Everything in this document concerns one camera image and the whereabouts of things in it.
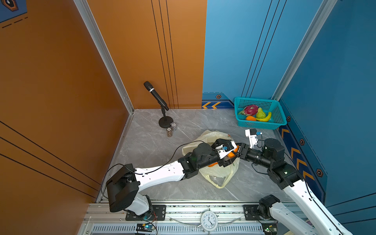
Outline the orange fruit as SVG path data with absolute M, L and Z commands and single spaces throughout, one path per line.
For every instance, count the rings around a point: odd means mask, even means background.
M 257 119 L 254 116 L 247 116 L 246 120 L 248 120 L 248 121 L 257 121 Z
M 232 150 L 227 156 L 231 159 L 231 158 L 235 158 L 237 157 L 237 151 L 239 149 L 239 146 L 237 146 L 234 150 Z

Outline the yellowish printed plastic bag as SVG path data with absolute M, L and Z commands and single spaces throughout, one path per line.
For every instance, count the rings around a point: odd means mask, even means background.
M 227 133 L 219 131 L 204 131 L 197 139 L 197 142 L 188 144 L 182 148 L 182 154 L 185 156 L 193 150 L 203 141 L 207 144 L 212 145 L 217 139 L 232 140 L 233 138 Z M 236 158 L 235 161 L 229 166 L 219 166 L 218 164 L 212 164 L 210 166 L 201 168 L 199 173 L 212 185 L 218 189 L 223 189 L 235 175 L 239 169 L 240 159 Z

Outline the green pear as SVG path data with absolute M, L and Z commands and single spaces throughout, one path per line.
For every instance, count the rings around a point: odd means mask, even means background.
M 257 119 L 262 119 L 266 117 L 266 113 L 263 111 L 262 108 L 258 108 L 258 112 L 256 113 Z

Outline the pink dragon fruit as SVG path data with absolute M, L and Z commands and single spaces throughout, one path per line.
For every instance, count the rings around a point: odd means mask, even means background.
M 245 115 L 245 116 L 254 116 L 258 112 L 258 109 L 259 107 L 257 105 L 248 105 L 238 114 Z

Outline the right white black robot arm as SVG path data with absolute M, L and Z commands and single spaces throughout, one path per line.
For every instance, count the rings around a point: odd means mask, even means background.
M 265 140 L 261 151 L 245 143 L 237 143 L 236 146 L 236 156 L 265 167 L 269 178 L 295 202 L 309 222 L 291 212 L 273 195 L 259 201 L 255 218 L 276 220 L 295 235 L 351 234 L 315 196 L 298 169 L 285 161 L 285 149 L 279 141 Z

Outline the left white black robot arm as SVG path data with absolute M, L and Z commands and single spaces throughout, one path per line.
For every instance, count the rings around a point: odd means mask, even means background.
M 106 189 L 110 212 L 126 211 L 142 220 L 154 213 L 150 197 L 140 192 L 167 182 L 190 179 L 207 166 L 226 167 L 236 158 L 238 146 L 234 141 L 218 139 L 209 145 L 199 145 L 184 157 L 170 164 L 151 168 L 134 168 L 123 165 L 107 182 Z

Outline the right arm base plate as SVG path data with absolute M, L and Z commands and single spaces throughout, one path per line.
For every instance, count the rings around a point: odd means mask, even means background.
M 243 205 L 243 211 L 246 221 L 267 221 L 267 220 L 275 220 L 272 217 L 271 208 L 267 208 L 263 205 Z

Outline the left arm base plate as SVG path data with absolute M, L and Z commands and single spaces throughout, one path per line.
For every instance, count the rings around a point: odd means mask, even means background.
M 127 212 L 126 221 L 164 221 L 166 216 L 166 205 L 152 205 L 152 208 L 142 215 L 134 212 Z

